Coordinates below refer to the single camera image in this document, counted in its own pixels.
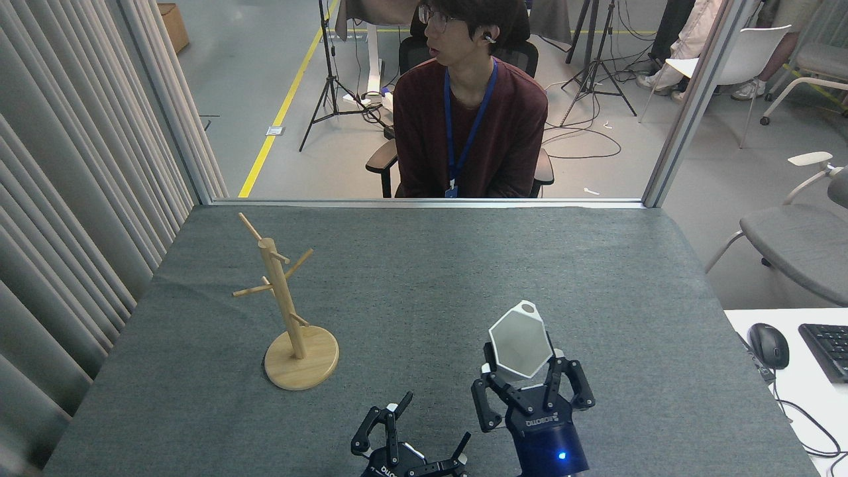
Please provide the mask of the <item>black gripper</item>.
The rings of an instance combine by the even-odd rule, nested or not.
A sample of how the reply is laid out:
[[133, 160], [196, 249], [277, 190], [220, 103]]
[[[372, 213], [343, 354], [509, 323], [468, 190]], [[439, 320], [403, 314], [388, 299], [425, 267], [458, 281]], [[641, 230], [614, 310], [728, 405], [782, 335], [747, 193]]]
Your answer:
[[[351, 439], [351, 453], [368, 458], [361, 476], [469, 476], [468, 459], [463, 452], [472, 436], [470, 432], [464, 433], [453, 454], [443, 460], [428, 462], [411, 446], [400, 446], [396, 422], [413, 398], [413, 392], [406, 392], [400, 403], [370, 408]], [[372, 450], [369, 436], [377, 425], [385, 427], [386, 445]]]
[[[487, 389], [507, 404], [507, 429], [513, 437], [522, 476], [569, 476], [590, 468], [572, 420], [572, 406], [585, 410], [596, 404], [582, 363], [556, 356], [547, 363], [545, 389], [518, 390], [490, 364], [481, 366], [480, 377], [470, 387], [482, 432], [493, 431], [503, 422], [503, 417], [490, 407]], [[570, 404], [559, 394], [563, 374], [572, 388]], [[523, 414], [524, 403], [533, 408], [532, 415]]]

